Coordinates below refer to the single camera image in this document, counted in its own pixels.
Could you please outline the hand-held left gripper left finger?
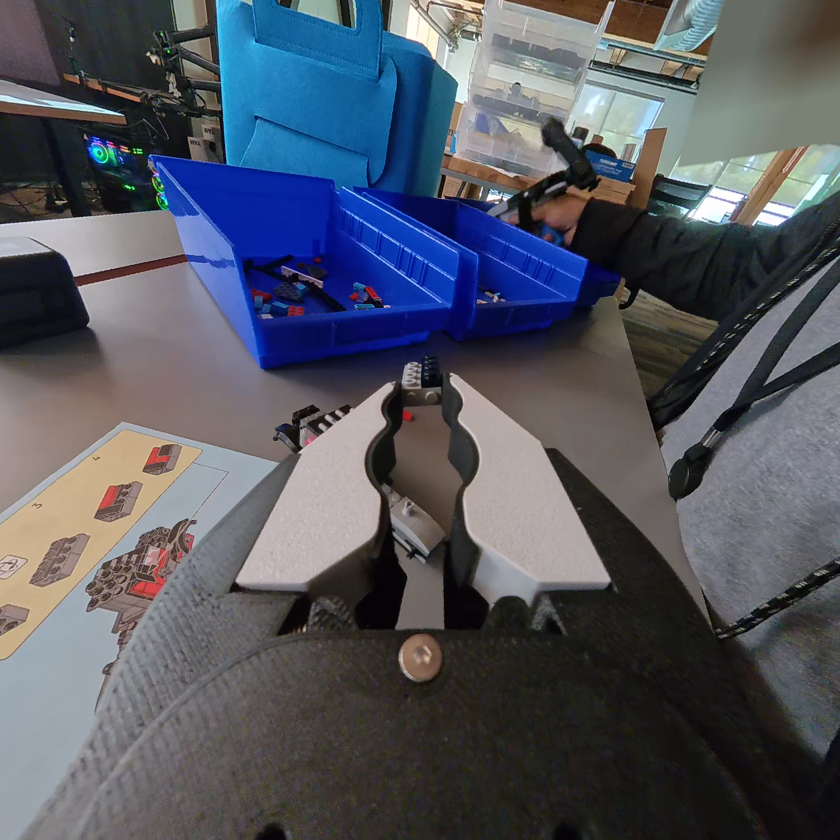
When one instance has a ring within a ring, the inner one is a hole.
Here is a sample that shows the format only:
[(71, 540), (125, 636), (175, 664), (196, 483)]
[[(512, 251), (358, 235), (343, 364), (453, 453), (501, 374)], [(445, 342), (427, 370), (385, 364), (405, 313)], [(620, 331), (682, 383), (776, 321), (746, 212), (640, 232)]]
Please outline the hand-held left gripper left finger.
[(334, 595), (357, 614), (398, 614), (403, 569), (382, 486), (402, 423), (401, 386), (391, 381), (305, 447), (236, 585)]

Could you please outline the grey and black brick assembly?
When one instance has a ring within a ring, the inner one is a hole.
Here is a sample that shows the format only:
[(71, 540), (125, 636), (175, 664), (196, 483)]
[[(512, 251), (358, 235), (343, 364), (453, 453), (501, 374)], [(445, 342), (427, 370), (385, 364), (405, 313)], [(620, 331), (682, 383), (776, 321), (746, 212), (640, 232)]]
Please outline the grey and black brick assembly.
[(420, 361), (408, 362), (402, 370), (404, 406), (438, 406), (442, 402), (443, 373), (438, 357), (425, 355)]

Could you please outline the person's right forearm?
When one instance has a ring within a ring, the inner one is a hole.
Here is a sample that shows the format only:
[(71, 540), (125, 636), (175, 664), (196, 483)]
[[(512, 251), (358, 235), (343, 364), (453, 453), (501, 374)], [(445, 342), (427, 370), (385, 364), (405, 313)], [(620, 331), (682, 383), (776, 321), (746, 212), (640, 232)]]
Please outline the person's right forearm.
[(591, 200), (570, 249), (691, 315), (716, 322), (793, 278), (838, 237), (839, 195), (777, 227), (708, 224)]

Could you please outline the grey desk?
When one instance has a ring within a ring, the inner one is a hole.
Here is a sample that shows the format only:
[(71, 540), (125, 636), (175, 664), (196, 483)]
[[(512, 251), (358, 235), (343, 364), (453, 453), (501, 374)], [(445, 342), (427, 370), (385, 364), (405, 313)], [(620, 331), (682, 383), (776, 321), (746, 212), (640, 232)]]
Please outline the grey desk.
[(445, 371), (557, 448), (656, 547), (707, 610), (613, 299), (551, 328), (263, 371), (183, 256), (170, 213), (2, 224), (66, 257), (90, 328), (2, 352), (2, 509), (121, 422), (275, 461), (273, 428), (308, 404), (357, 405), (405, 362)]

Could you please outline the person's right hand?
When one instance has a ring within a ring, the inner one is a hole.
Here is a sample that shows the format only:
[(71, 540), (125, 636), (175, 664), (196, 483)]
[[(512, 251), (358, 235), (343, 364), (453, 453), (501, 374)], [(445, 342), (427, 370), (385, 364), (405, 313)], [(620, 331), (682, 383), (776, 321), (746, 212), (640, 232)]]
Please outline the person's right hand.
[(572, 248), (572, 242), (583, 211), (592, 195), (571, 188), (535, 206), (531, 210), (534, 234), (552, 245)]

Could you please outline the black grey red brick model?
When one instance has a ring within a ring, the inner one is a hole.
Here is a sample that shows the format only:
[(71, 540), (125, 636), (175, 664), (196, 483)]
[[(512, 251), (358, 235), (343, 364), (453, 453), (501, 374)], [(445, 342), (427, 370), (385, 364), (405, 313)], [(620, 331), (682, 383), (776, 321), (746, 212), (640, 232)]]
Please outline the black grey red brick model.
[(299, 454), (346, 417), (350, 411), (349, 404), (330, 412), (323, 411), (315, 405), (306, 406), (294, 412), (288, 423), (276, 426), (272, 439), (287, 446), (292, 454)]

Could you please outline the grey curved toy brick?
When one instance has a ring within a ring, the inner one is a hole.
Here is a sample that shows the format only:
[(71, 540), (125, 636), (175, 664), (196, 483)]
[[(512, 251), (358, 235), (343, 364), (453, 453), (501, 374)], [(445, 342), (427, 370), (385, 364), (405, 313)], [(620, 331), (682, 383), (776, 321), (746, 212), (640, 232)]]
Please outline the grey curved toy brick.
[(390, 510), (395, 542), (405, 550), (409, 558), (428, 562), (445, 540), (445, 532), (423, 508), (402, 495), (392, 484), (385, 482), (381, 488)]

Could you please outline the black chair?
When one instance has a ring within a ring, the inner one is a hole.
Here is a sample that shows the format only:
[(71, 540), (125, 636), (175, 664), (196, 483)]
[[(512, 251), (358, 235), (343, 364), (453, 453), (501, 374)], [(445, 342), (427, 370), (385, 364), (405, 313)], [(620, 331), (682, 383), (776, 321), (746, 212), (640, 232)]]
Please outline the black chair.
[(646, 210), (654, 216), (686, 217), (702, 204), (710, 191), (711, 185), (682, 182), (657, 173)]

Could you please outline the pile of large toy bricks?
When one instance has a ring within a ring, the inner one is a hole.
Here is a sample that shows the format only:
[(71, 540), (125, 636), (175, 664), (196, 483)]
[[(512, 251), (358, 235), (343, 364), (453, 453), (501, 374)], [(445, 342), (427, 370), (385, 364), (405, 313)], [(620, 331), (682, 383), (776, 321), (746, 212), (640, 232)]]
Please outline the pile of large toy bricks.
[(372, 312), (392, 307), (368, 282), (348, 279), (327, 266), (324, 255), (244, 258), (242, 267), (255, 309), (265, 318), (302, 317), (342, 312)]

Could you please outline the person's grey sweatshirt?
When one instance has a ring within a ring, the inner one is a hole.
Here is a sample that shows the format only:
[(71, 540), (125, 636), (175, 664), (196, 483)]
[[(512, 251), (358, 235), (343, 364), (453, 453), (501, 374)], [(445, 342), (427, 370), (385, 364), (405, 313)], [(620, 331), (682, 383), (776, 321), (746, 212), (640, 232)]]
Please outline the person's grey sweatshirt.
[[(729, 624), (838, 556), (838, 368), (750, 409), (677, 505), (712, 611)], [(723, 642), (765, 739), (819, 765), (838, 730), (838, 581)]]

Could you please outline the brick building instruction booklet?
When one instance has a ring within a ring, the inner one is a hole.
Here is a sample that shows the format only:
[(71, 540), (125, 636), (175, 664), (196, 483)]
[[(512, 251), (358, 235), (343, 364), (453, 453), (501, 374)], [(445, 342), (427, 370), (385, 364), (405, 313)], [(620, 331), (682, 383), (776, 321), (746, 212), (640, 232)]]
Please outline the brick building instruction booklet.
[(275, 466), (121, 423), (2, 514), (1, 838), (77, 756), (164, 584)]

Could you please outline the blue felt bag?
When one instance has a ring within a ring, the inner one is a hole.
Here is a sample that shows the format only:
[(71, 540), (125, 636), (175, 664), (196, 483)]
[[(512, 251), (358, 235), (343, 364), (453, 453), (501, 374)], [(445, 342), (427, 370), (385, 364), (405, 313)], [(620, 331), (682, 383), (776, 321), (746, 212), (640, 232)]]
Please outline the blue felt bag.
[(355, 2), (352, 28), (273, 1), (217, 2), (230, 165), (437, 194), (457, 82)]

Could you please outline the large blue plastic bin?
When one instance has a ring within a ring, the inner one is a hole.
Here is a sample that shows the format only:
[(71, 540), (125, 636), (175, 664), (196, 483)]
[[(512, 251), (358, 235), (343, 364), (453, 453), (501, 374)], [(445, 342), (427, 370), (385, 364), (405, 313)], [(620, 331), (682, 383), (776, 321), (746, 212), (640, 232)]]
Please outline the large blue plastic bin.
[[(157, 156), (189, 262), (264, 370), (389, 349), (448, 325), (458, 257), (433, 233), (325, 179)], [(389, 310), (265, 318), (244, 258), (324, 255)]]

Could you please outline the computer with coloured lights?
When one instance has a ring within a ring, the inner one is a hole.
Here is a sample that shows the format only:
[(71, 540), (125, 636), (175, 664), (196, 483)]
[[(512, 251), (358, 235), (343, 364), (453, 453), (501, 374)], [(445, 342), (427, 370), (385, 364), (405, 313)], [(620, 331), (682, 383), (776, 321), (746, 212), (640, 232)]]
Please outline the computer with coloured lights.
[(166, 211), (165, 187), (147, 151), (85, 131), (82, 139), (102, 207), (110, 214)]

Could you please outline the grey side table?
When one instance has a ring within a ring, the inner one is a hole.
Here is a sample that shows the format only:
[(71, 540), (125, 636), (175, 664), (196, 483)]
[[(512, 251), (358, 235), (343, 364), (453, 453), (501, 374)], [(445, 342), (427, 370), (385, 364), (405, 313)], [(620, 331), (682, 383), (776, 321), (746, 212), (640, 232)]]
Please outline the grey side table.
[(114, 127), (128, 124), (120, 113), (95, 104), (74, 101), (53, 92), (40, 91), (10, 80), (1, 80), (1, 113), (37, 119), (42, 127), (58, 181), (69, 203), (73, 217), (89, 217), (91, 207), (81, 185), (80, 177), (68, 167), (56, 137), (53, 122), (97, 123)]

